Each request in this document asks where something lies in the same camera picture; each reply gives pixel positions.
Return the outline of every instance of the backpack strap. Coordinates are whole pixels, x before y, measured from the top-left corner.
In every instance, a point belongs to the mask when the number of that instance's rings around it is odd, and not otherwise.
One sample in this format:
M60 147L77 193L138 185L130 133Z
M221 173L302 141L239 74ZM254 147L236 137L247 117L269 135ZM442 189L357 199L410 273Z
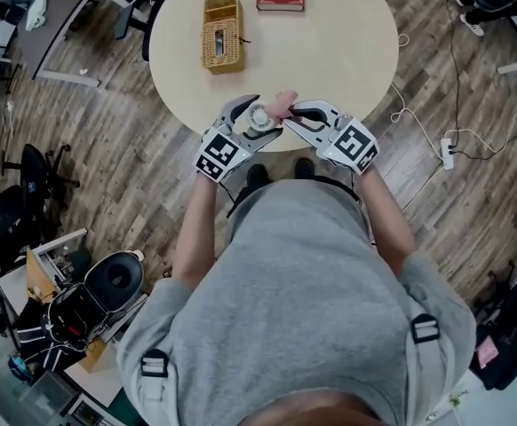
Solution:
M454 347L435 317L410 297L410 331L406 339L406 425L418 425L452 389Z
M147 351L132 376L132 404L149 425L179 426L178 372L160 349Z

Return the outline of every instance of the shirt sleeve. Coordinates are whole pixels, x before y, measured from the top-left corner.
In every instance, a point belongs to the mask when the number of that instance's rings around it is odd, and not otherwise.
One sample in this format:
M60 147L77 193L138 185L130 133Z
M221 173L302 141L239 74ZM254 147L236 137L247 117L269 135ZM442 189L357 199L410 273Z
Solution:
M146 351L169 333L171 323L187 303L191 290L178 280L159 280L118 344L116 363L128 391L132 374Z
M470 308L422 251L407 258L399 281L438 320L441 333L451 340L456 357L454 382L457 382L469 367L475 348L476 322Z

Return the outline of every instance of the gray desk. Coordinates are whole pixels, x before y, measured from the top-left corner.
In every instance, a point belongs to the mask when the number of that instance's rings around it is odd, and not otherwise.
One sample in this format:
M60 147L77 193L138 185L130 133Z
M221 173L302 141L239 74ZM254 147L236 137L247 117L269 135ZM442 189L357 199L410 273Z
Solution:
M22 58L28 65L32 79L43 77L97 87L99 80L81 75L69 75L46 69L55 48L63 40L69 26L89 0L47 0L46 22L39 28L26 30L27 15L18 24L18 39ZM126 0L113 0L123 8L129 6ZM147 17L134 10L134 17L143 22Z

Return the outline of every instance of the round table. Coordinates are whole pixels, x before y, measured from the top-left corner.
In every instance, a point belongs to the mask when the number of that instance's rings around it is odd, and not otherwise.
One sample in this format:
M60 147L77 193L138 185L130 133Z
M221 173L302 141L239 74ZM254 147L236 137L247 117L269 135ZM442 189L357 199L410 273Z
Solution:
M203 134L223 105L258 93L272 102L294 90L298 101L324 99L362 120L385 96L397 66L399 42L385 0L306 0L304 12L260 12L241 0L246 68L213 75L201 65L204 0L166 0L150 39L150 69L166 106ZM248 127L239 118L235 132ZM303 148L288 128L263 151Z

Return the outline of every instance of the black shoe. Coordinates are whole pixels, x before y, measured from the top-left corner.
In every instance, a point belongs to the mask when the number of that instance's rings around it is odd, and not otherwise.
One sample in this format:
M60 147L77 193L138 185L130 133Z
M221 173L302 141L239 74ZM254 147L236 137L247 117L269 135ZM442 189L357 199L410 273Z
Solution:
M264 186L272 183L268 177L265 166L255 164L247 172L247 186Z
M300 158L294 166L294 178L297 180L308 180L315 175L314 163L307 158Z

